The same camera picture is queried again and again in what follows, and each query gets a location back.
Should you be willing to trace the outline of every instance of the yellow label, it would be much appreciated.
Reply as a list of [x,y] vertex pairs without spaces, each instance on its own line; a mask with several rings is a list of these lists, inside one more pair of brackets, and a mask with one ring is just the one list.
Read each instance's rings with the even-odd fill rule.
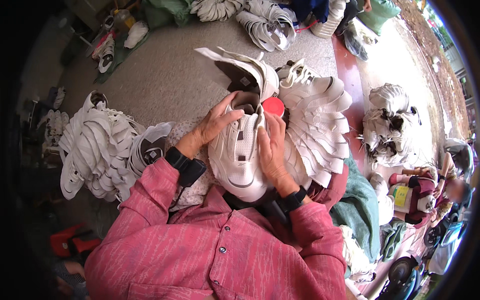
[[393,197],[395,198],[395,205],[405,206],[405,200],[407,198],[408,186],[398,186],[393,192]]
[[125,20],[125,24],[128,26],[128,28],[131,28],[133,24],[135,24],[135,22],[136,21],[134,17],[130,17],[127,20]]

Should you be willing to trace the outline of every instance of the pink long-sleeve shirt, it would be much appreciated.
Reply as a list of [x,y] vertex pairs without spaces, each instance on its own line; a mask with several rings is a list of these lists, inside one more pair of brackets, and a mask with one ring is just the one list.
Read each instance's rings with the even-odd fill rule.
[[298,252],[254,208],[231,210],[217,186],[169,220],[178,177],[162,158],[131,188],[85,264],[93,300],[345,298],[342,235],[325,205],[290,213]]

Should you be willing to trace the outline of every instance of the black wrist strap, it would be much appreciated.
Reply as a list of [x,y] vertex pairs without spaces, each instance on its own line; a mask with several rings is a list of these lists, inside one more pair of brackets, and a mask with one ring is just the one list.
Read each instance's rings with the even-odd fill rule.
[[185,155],[183,155],[176,147],[171,147],[165,154],[165,160],[180,174],[187,168],[188,164],[192,161]]
[[303,205],[303,199],[307,195],[307,191],[300,186],[298,192],[293,192],[285,198],[280,199],[278,205],[287,214]]
[[171,147],[165,154],[165,160],[180,173],[178,184],[189,188],[207,170],[205,163],[199,159],[189,159],[176,147]]

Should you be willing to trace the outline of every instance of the red lid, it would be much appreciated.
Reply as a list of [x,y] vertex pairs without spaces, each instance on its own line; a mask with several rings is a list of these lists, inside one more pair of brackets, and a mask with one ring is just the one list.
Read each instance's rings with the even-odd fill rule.
[[271,114],[276,114],[280,117],[283,117],[283,113],[285,112],[285,106],[283,105],[282,100],[277,97],[268,98],[262,103],[262,106],[265,111]]

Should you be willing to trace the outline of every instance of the green tarp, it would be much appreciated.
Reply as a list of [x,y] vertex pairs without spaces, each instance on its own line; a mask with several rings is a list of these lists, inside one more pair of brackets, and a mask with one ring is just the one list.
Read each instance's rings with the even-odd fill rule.
[[108,68],[108,70],[105,72],[105,73],[100,73],[98,72],[98,75],[95,79],[95,82],[96,83],[99,83],[99,84],[102,84],[104,83],[105,81],[107,81],[107,79],[113,74],[113,72],[115,71],[115,69],[122,63],[124,62],[127,57],[132,53],[134,52],[138,47],[140,47],[147,39],[148,37],[150,36],[150,32],[148,32],[141,40],[140,42],[138,42],[135,47],[133,47],[132,49],[128,49],[128,48],[125,48],[123,46],[123,43],[127,40],[128,38],[128,33],[125,33],[125,34],[122,34],[122,35],[118,35],[116,38],[115,38],[115,55],[113,56],[113,62],[112,64],[110,65],[110,67]]

